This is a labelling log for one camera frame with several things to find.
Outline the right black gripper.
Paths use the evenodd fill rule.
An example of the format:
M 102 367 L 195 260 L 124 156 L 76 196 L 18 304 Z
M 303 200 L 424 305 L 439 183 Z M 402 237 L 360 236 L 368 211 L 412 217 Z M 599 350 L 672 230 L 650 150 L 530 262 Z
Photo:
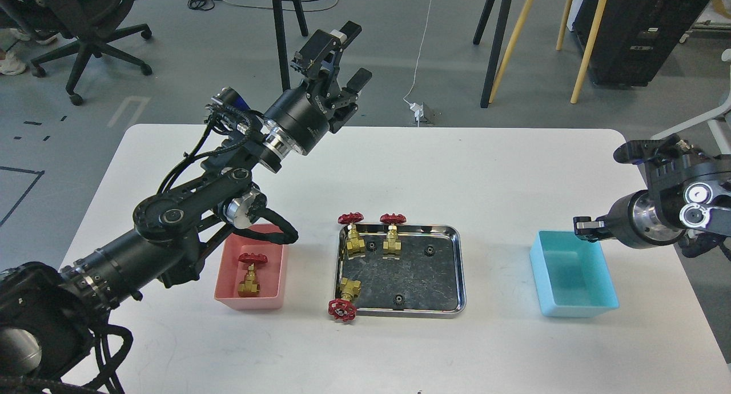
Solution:
M 608 214 L 593 220 L 590 216 L 573 218 L 574 234 L 587 242 L 609 238 L 625 246 L 643 249 L 677 243 L 686 230 L 661 222 L 655 202 L 648 191 L 637 191 L 617 200 Z

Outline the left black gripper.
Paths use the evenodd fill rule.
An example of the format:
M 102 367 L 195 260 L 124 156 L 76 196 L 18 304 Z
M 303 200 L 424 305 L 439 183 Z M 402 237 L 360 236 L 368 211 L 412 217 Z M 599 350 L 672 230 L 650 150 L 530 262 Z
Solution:
M 367 69 L 358 69 L 339 95 L 331 100 L 315 92 L 308 93 L 304 86 L 318 81 L 323 69 L 328 72 L 326 85 L 333 84 L 342 52 L 361 32 L 362 27 L 353 21 L 347 21 L 340 30 L 330 33 L 317 30 L 294 53 L 291 66 L 305 79 L 298 88 L 284 92 L 264 117 L 281 129 L 298 154 L 308 155 L 327 132 L 336 134 L 358 110 L 360 90 L 372 78 L 372 72 Z

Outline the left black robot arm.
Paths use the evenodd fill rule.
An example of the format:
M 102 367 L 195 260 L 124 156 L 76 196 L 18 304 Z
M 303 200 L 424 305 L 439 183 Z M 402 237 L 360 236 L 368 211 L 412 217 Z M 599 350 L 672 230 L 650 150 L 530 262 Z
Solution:
M 117 369 L 133 336 L 108 321 L 152 280 L 166 288 L 198 280 L 204 262 L 230 235 L 292 244 L 297 230 L 267 207 L 252 177 L 261 164 L 279 172 L 292 151 L 307 155 L 358 110 L 371 79 L 358 69 L 344 87 L 340 58 L 362 32 L 355 22 L 316 31 L 294 55 L 302 74 L 264 113 L 226 87 L 208 105 L 198 144 L 133 211 L 134 226 L 89 256 L 56 270 L 28 262 L 2 272 L 2 391 L 121 393 Z

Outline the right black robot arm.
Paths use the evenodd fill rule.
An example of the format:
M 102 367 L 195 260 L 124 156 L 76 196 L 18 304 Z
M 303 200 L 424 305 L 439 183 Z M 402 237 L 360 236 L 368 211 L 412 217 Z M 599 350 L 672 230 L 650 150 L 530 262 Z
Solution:
M 730 236 L 728 155 L 709 156 L 677 134 L 631 140 L 618 147 L 618 163 L 642 165 L 647 188 L 622 197 L 597 219 L 577 216 L 575 235 L 588 242 L 616 239 L 643 249 L 678 244 L 694 258 L 720 248 Z

